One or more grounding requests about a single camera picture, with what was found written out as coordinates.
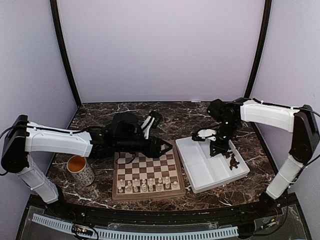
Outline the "white chess piece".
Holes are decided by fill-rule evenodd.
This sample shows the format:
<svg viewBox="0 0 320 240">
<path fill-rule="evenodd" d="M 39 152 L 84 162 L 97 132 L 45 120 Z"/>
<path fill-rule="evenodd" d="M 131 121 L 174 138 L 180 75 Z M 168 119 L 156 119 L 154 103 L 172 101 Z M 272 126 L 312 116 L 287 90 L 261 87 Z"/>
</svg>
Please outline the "white chess piece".
<svg viewBox="0 0 320 240">
<path fill-rule="evenodd" d="M 153 192 L 154 191 L 154 185 L 153 184 L 149 184 L 148 185 L 148 190 L 149 190 L 149 192 Z"/>
<path fill-rule="evenodd" d="M 162 185 L 162 184 L 158 183 L 158 184 L 156 185 L 156 190 L 157 190 L 157 191 L 161 192 L 161 191 L 162 191 L 162 188 L 163 188 L 163 185 Z"/>
</svg>

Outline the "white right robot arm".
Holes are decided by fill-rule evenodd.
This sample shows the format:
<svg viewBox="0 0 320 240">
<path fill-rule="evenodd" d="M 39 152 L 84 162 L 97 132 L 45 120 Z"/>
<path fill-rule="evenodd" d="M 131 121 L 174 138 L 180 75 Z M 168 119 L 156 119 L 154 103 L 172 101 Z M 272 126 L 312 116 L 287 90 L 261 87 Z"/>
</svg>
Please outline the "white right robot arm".
<svg viewBox="0 0 320 240">
<path fill-rule="evenodd" d="M 255 205 L 255 213 L 266 217 L 275 208 L 273 200 L 295 183 L 315 155 L 320 143 L 317 113 L 307 104 L 285 106 L 256 98 L 238 98 L 229 102 L 215 99 L 207 107 L 207 113 L 220 124 L 210 144 L 211 156 L 227 151 L 229 141 L 242 123 L 256 124 L 263 131 L 271 130 L 271 133 L 261 134 L 269 150 L 287 148 L 282 152 L 286 159 L 276 162 L 278 172 L 265 189 L 266 198 Z"/>
</svg>

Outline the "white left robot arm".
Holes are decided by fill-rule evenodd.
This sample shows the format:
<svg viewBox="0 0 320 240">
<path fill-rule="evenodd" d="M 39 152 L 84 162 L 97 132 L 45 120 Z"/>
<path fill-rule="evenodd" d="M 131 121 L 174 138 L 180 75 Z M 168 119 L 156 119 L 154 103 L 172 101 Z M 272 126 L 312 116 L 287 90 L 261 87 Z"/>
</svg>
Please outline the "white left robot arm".
<svg viewBox="0 0 320 240">
<path fill-rule="evenodd" d="M 63 201 L 63 193 L 37 167 L 31 152 L 49 152 L 104 159 L 114 153 L 143 154 L 159 158 L 173 149 L 172 144 L 150 135 L 162 120 L 162 115 L 151 111 L 143 123 L 130 112 L 114 115 L 107 126 L 89 126 L 82 130 L 67 130 L 42 126 L 20 115 L 7 128 L 4 137 L 1 166 L 4 172 L 14 173 L 35 191 L 60 218 L 67 218 L 70 206 Z"/>
</svg>

